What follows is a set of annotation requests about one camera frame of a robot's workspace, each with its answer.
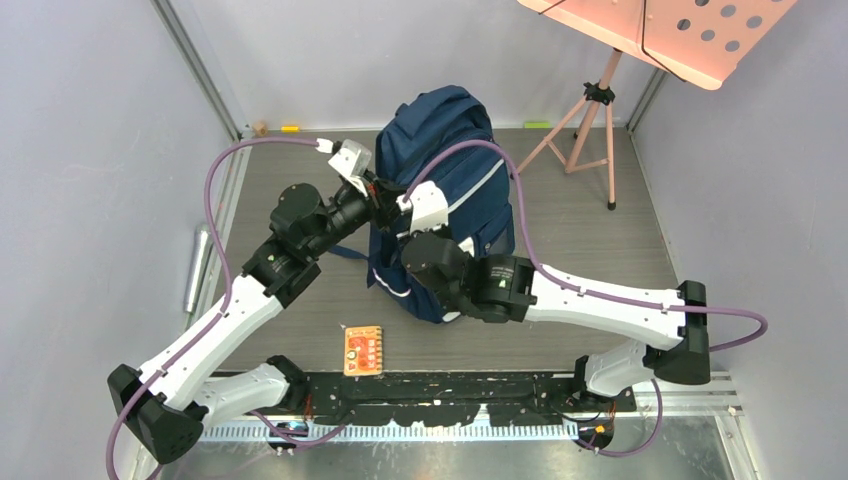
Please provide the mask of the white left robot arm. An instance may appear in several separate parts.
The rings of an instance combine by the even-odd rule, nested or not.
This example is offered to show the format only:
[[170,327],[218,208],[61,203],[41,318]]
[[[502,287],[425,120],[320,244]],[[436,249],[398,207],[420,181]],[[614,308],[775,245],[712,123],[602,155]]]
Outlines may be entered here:
[[270,237],[244,264],[224,296],[163,352],[107,379],[123,424],[161,465],[175,462],[204,430],[253,410],[298,412],[309,395],[307,375],[283,355],[253,370],[209,377],[253,332],[289,307],[320,274],[318,260],[360,227],[391,225],[402,212],[404,187],[367,174],[361,186],[343,181],[323,199],[295,184],[270,213]]

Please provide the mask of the navy blue backpack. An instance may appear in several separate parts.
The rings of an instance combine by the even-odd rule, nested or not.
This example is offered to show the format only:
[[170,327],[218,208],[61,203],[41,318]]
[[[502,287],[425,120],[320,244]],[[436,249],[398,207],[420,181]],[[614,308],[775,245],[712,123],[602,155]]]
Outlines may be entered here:
[[[510,172],[493,143],[484,105],[461,86],[443,86],[400,105],[378,133],[376,174],[407,189],[424,173],[432,192],[445,202],[445,229],[461,249],[476,258],[510,254],[515,247]],[[367,285],[382,289],[415,318],[451,322],[457,313],[440,306],[401,264],[401,236],[408,230],[405,220],[388,231],[373,227],[367,253],[342,246],[330,251],[366,261]]]

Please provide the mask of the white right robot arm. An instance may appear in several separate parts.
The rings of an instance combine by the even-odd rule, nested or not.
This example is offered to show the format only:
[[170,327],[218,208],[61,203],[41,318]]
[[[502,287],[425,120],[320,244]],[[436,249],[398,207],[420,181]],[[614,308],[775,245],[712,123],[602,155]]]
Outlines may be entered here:
[[687,312],[705,302],[698,282],[678,290],[616,286],[612,299],[601,283],[567,287],[570,277],[528,258],[491,255],[475,258],[447,238],[427,232],[404,247],[401,264],[450,312],[487,323],[556,322],[626,337],[625,344],[575,363],[571,397],[584,410],[596,410],[625,388],[650,379],[704,385],[711,379],[705,314]]

